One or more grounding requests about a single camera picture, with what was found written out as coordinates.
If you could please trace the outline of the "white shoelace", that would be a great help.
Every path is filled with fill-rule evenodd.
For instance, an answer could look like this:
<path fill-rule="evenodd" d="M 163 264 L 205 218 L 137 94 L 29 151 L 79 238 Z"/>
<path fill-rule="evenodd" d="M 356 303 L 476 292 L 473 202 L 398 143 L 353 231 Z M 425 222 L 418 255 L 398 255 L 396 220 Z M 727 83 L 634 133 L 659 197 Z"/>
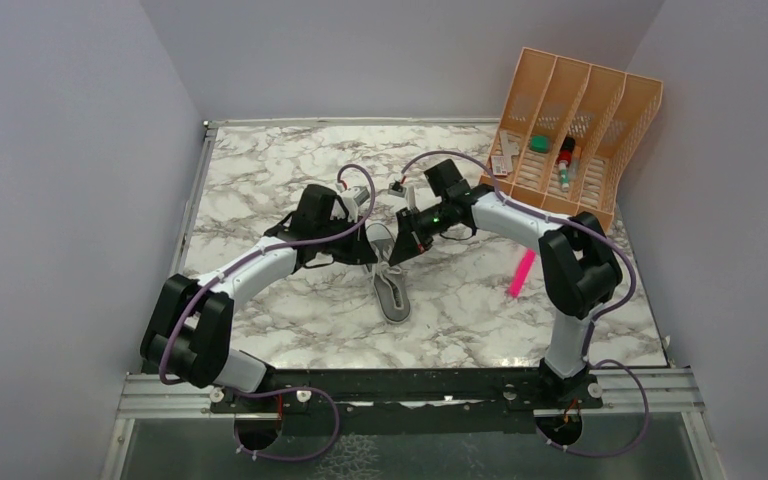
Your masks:
<path fill-rule="evenodd" d="M 389 264 L 393 247 L 389 244 L 378 243 L 373 244 L 372 248 L 376 254 L 377 260 L 374 264 L 368 264 L 366 266 L 367 271 L 372 273 L 374 278 L 380 278 L 382 281 L 387 281 L 392 284 L 395 284 L 397 280 L 401 280 L 403 276 L 401 268 Z"/>

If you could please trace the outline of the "grey canvas sneaker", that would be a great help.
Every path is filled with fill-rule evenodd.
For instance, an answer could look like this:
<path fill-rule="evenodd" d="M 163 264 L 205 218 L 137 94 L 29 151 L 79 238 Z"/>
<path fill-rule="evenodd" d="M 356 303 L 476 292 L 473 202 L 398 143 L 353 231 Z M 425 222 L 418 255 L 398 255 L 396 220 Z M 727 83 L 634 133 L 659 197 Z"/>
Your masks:
<path fill-rule="evenodd" d="M 368 240 L 371 244 L 384 243 L 393 247 L 395 237 L 388 227 L 382 223 L 369 223 L 366 226 Z M 379 308 L 385 320 L 392 324 L 403 324 L 411 314 L 411 303 L 407 294 L 405 274 L 395 284 L 374 278 L 364 266 L 365 271 L 371 275 L 371 283 Z"/>

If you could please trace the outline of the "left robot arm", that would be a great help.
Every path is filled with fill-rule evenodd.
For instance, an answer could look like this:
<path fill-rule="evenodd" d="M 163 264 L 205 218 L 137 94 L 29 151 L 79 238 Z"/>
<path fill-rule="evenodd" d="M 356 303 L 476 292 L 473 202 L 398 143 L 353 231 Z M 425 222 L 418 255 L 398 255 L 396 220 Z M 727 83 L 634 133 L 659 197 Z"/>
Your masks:
<path fill-rule="evenodd" d="M 373 202 L 370 187 L 337 192 L 308 185 L 296 208 L 237 259 L 196 278 L 169 277 L 140 343 L 142 359 L 156 366 L 168 385 L 230 387 L 250 410 L 269 406 L 275 386 L 266 377 L 268 364 L 230 346 L 235 311 L 274 282 L 309 267 L 318 254 L 346 265 L 376 262 L 359 213 Z"/>

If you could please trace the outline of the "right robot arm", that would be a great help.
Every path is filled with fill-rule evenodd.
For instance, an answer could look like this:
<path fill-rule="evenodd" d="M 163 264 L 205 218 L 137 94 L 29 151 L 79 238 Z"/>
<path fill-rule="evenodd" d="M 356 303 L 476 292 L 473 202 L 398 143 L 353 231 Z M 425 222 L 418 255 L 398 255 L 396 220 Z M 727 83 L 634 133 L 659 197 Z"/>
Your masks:
<path fill-rule="evenodd" d="M 620 252 L 588 212 L 556 217 L 512 199 L 497 186 L 473 186 L 450 159 L 424 175 L 439 201 L 425 209 L 406 206 L 397 212 L 389 264 L 429 251 L 435 237 L 457 225 L 499 235 L 533 251 L 555 308 L 550 344 L 538 365 L 537 393 L 549 406 L 564 405 L 585 381 L 595 322 L 608 312 L 606 304 L 623 279 Z"/>

